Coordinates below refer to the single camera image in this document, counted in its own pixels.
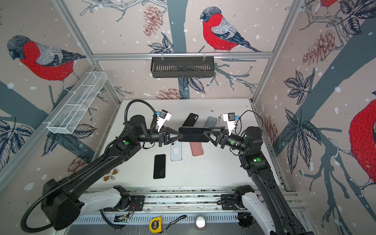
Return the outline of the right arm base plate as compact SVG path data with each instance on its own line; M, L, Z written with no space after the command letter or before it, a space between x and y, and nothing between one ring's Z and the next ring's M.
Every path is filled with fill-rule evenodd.
M222 194L220 199L215 202L222 207L222 210L247 210L249 212L256 212L263 207L262 202L258 196L253 192L245 194Z

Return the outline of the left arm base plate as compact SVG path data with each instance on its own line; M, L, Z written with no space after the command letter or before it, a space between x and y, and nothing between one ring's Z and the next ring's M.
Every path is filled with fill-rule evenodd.
M144 195L131 195L129 196L126 204L119 202L115 207L104 208L104 212L141 212L144 207Z

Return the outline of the pink purple phone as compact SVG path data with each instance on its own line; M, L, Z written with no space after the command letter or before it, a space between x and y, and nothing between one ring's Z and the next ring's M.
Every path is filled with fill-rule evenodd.
M204 135L205 131L210 131L207 127L180 127L179 133L183 135L179 142L208 143L210 140Z

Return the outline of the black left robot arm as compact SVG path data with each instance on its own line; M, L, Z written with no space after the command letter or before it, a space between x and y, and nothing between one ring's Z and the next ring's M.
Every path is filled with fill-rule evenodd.
M82 215L115 208L119 211L132 206L129 192L122 186L86 194L86 190L117 166L130 160L142 148L142 143L169 145L183 138L183 134L157 125L153 117L151 129L146 128L142 115L133 116L124 123L121 134L111 141L104 153L78 172L60 180L45 183L39 201L41 209L50 221L49 227L63 230Z

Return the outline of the salmon pink phone case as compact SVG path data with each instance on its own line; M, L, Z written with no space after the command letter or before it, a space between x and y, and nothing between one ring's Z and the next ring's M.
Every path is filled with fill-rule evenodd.
M204 154L202 144L198 142L191 142L190 143L191 151L192 151L192 156L193 157L198 157L202 156Z

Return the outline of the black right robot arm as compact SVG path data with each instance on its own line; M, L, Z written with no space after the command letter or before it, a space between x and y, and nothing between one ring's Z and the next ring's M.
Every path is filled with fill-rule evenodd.
M248 127L242 136L232 135L224 128L206 128L203 134L215 146L229 146L240 151L241 167L256 184L263 200L259 200L250 185L244 185L236 188L236 205L246 208L266 235L313 234L304 228L278 188L270 164L261 151L263 139L259 127Z

